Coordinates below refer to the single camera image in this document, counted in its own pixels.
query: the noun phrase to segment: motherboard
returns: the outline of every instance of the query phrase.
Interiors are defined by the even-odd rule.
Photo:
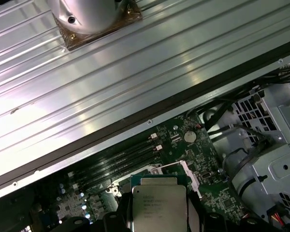
[[[245,213],[219,167],[199,116],[179,115],[36,182],[34,189],[58,223],[73,216],[94,222],[116,210],[121,195],[131,191],[132,174],[189,172],[188,190],[198,192],[207,212],[237,223]]]

